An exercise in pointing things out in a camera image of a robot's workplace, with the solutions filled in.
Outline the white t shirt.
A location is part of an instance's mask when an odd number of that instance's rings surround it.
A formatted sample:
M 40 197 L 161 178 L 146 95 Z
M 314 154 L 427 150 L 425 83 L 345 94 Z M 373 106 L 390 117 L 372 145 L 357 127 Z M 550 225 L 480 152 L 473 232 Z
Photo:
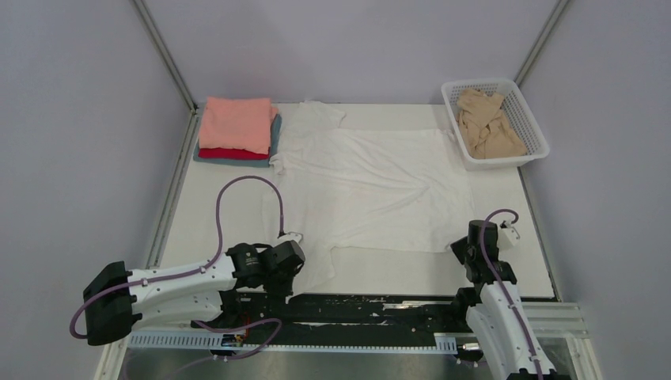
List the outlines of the white t shirt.
M 436 253 L 475 217 L 468 175 L 442 131 L 349 129 L 346 118 L 318 101 L 282 118 L 271 167 L 284 229 L 302 236 L 296 295 L 336 276 L 333 249 Z

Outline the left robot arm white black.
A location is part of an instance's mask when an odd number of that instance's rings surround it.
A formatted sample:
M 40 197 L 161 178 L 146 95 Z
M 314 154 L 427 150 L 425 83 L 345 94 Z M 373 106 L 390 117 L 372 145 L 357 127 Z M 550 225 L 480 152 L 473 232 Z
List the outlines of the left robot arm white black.
M 173 268 L 128 270 L 124 262 L 112 262 L 83 291 L 84 303 L 75 315 L 85 318 L 86 332 L 78 333 L 72 320 L 70 333 L 101 346 L 135 329 L 172 321 L 215 320 L 231 328 L 241 320 L 242 307 L 224 293 L 262 287 L 289 297 L 304 264 L 295 240 L 276 246 L 240 243 L 210 260 Z

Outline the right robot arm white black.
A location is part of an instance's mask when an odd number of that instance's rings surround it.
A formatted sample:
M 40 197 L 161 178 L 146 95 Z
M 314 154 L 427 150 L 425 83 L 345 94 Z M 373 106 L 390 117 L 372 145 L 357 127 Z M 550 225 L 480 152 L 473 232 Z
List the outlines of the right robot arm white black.
M 467 235 L 450 245 L 472 284 L 453 300 L 453 323 L 476 335 L 495 379 L 568 379 L 544 353 L 523 309 L 514 270 L 499 259 L 504 230 L 472 220 Z

